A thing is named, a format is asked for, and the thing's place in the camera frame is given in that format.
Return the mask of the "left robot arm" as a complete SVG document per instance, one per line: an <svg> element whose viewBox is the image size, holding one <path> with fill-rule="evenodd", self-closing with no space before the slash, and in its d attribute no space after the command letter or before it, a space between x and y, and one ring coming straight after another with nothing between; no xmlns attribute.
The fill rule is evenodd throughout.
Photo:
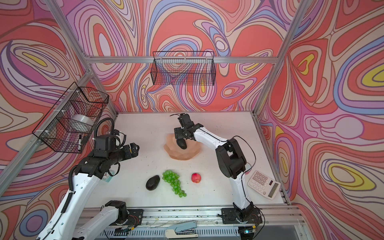
<svg viewBox="0 0 384 240"><path fill-rule="evenodd" d="M135 158L140 147L126 144L119 138L112 118L100 120L94 129L94 149L68 175L69 189L53 217L39 233L39 240L94 240L111 224L126 225L130 214L126 203L111 200L100 213L77 228L81 213L94 189L105 174L112 176L111 167L120 166L121 161Z"/></svg>

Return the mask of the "dark avocado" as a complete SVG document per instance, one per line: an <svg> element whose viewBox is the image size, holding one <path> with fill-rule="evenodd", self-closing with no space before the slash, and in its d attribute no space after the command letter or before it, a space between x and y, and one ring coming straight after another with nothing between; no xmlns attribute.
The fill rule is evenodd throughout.
<svg viewBox="0 0 384 240"><path fill-rule="evenodd" d="M188 147L185 139L176 139L176 143L182 150L186 150Z"/></svg>
<svg viewBox="0 0 384 240"><path fill-rule="evenodd" d="M146 189L148 191L155 190L158 187L159 182L160 182L160 176L159 175L155 175L155 176L149 178L148 181L146 182Z"/></svg>

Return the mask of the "green grape bunch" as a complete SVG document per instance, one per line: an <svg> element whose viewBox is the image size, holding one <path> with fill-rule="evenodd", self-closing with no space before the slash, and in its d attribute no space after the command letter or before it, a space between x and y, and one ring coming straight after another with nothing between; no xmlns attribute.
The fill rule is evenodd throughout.
<svg viewBox="0 0 384 240"><path fill-rule="evenodd" d="M172 170L166 170L163 172L162 179L171 186L175 195L179 196L180 198L187 196L186 192L181 187L180 176L177 173L173 172Z"/></svg>

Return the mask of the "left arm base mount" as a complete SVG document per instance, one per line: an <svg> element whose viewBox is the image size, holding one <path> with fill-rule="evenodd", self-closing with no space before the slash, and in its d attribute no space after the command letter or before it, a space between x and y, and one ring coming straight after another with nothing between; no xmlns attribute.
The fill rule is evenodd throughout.
<svg viewBox="0 0 384 240"><path fill-rule="evenodd" d="M104 207L114 207L118 210L118 217L112 225L137 227L142 224L143 209L128 209L126 202L111 200Z"/></svg>

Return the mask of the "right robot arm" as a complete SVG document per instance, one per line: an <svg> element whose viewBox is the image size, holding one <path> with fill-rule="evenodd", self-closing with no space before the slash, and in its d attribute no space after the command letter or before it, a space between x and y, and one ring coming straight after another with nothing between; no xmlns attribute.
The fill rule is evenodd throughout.
<svg viewBox="0 0 384 240"><path fill-rule="evenodd" d="M174 129L177 145L187 148L186 140L199 142L214 150L222 174L229 178L234 194L234 209L240 214L248 214L253 210L253 204L248 200L248 192L244 187L243 176L246 172L246 157L234 138L224 139L207 130L202 124L195 124L185 113L177 114L179 128Z"/></svg>

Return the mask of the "red apple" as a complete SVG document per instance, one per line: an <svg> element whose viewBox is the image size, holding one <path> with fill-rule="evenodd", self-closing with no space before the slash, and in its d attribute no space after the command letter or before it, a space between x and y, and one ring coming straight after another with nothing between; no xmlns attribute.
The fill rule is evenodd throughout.
<svg viewBox="0 0 384 240"><path fill-rule="evenodd" d="M193 173L193 174L191 175L191 181L192 181L193 183L198 184L198 183L201 182L201 180L202 180L202 177L201 177L200 174L198 174L198 173Z"/></svg>

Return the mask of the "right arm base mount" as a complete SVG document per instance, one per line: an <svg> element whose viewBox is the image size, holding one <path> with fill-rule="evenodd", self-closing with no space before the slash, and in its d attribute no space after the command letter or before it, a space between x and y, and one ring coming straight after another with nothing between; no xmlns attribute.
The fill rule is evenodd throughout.
<svg viewBox="0 0 384 240"><path fill-rule="evenodd" d="M244 210L237 207L222 208L218 217L222 219L223 224L252 224L258 226L264 222L260 210L251 206Z"/></svg>

